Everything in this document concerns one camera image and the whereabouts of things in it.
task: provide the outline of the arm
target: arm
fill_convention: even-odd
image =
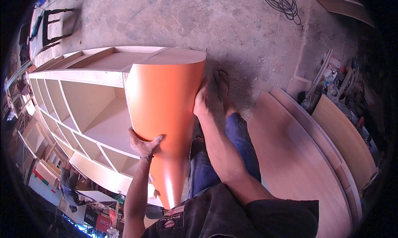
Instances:
[[[207,154],[214,171],[243,206],[255,200],[277,199],[247,172],[241,155],[217,126],[206,103],[208,84],[209,79],[205,78],[196,96],[193,112],[206,138]]]
[[[144,216],[147,209],[149,167],[156,146],[162,141],[163,135],[153,141],[140,140],[132,129],[129,129],[130,144],[141,157],[140,165],[131,181],[124,203],[125,229],[123,238],[141,237],[145,231]]]

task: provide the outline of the hand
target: hand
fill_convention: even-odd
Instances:
[[[159,135],[154,138],[153,141],[143,141],[137,137],[132,127],[128,130],[130,135],[130,146],[132,149],[139,153],[140,157],[151,156],[154,153],[155,148],[164,139],[166,135]]]
[[[205,76],[202,80],[201,86],[195,98],[195,105],[193,106],[193,113],[199,117],[202,113],[207,112],[207,98],[209,94],[209,77]]]

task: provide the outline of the sign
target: sign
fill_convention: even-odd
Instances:
[[[86,208],[86,213],[84,214],[84,221],[89,225],[95,227],[97,224],[98,214],[95,213],[92,209]]]
[[[107,229],[111,227],[111,219],[98,215],[96,229],[106,233]]]

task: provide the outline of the printed logo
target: printed logo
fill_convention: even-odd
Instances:
[[[167,222],[164,224],[164,226],[165,226],[166,228],[171,228],[172,226],[174,226],[174,221],[172,221],[172,220],[167,221]]]

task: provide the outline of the red sign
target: red sign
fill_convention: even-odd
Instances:
[[[111,219],[98,215],[96,229],[106,233],[106,230],[111,227]]]

